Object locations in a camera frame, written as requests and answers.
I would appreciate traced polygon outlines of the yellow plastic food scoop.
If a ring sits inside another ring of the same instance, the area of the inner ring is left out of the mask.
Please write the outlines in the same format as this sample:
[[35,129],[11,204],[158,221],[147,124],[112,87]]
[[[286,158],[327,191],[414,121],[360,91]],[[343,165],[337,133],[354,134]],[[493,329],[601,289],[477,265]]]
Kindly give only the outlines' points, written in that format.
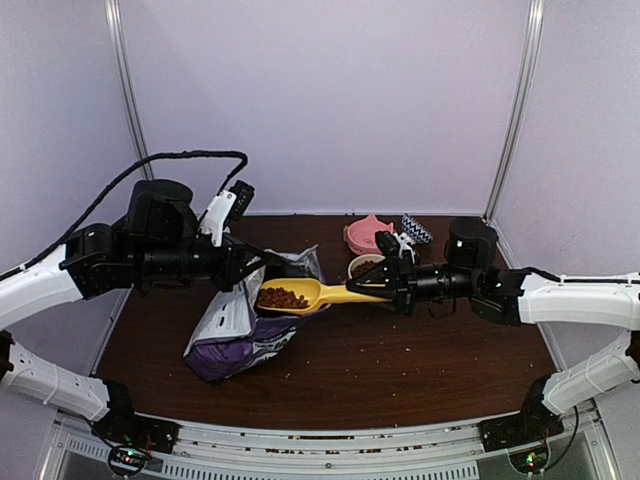
[[318,280],[311,278],[273,279],[264,282],[260,290],[269,287],[282,287],[287,290],[294,291],[297,295],[304,295],[309,301],[309,306],[301,310],[261,308],[257,305],[257,300],[256,306],[263,310],[270,310],[298,316],[318,312],[325,306],[350,303],[367,303],[367,300],[370,299],[366,296],[360,296],[350,293],[345,285],[325,285]]

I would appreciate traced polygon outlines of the purple pet food bag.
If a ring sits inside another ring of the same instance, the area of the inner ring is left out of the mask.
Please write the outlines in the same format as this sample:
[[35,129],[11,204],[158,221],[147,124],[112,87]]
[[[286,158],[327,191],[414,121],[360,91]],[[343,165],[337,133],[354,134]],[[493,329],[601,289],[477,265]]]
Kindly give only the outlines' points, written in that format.
[[[325,278],[316,245],[300,253],[280,255],[289,263],[267,267],[264,281],[281,277]],[[219,292],[201,316],[183,360],[205,382],[219,383],[272,359],[315,316],[259,310],[255,307],[258,292]]]

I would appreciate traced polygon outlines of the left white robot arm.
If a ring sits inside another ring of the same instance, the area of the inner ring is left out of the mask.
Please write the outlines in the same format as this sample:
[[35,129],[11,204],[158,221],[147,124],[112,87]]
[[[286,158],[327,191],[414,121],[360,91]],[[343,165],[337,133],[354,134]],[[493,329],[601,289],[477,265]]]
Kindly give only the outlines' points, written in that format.
[[134,185],[126,215],[112,225],[72,228],[68,239],[34,265],[1,280],[1,385],[89,421],[104,423],[123,444],[144,433],[127,388],[83,376],[27,350],[8,329],[37,313],[90,300],[119,289],[189,287],[209,281],[229,291],[263,266],[284,257],[234,238],[230,221],[241,218],[254,195],[237,182],[214,197],[204,220],[191,208],[192,191],[173,180]]

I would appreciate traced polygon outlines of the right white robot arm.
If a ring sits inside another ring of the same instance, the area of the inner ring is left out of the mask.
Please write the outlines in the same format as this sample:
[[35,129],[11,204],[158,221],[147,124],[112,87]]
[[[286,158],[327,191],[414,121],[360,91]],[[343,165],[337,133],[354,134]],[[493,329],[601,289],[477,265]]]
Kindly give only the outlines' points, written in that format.
[[557,417],[625,382],[639,380],[639,276],[555,275],[533,267],[494,265],[497,232],[483,221],[456,218],[449,226],[446,260],[417,264],[406,234],[378,231],[383,261],[343,285],[311,278],[265,281],[255,295],[264,310],[306,315],[325,305],[387,302],[410,315],[418,302],[465,298],[489,322],[520,326],[548,322],[609,325],[621,334],[575,366],[535,381],[512,430],[519,440],[535,440]]

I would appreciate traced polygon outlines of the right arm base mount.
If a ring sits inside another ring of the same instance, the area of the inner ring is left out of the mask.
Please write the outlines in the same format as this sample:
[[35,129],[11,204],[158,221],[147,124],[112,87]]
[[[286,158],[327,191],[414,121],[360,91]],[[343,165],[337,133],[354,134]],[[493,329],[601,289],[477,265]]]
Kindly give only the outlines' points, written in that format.
[[525,475],[551,465],[549,440],[564,432],[558,419],[539,422],[521,414],[481,421],[478,429],[486,453],[506,450],[511,466]]

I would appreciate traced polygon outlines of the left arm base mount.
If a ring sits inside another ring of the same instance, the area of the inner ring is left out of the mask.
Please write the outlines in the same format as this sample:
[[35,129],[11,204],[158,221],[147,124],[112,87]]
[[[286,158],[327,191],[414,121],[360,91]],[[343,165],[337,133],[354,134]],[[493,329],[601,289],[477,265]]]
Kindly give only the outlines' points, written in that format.
[[144,416],[135,416],[134,424],[123,428],[106,419],[88,425],[107,447],[107,466],[121,478],[140,474],[157,453],[171,454],[180,429],[175,422]]

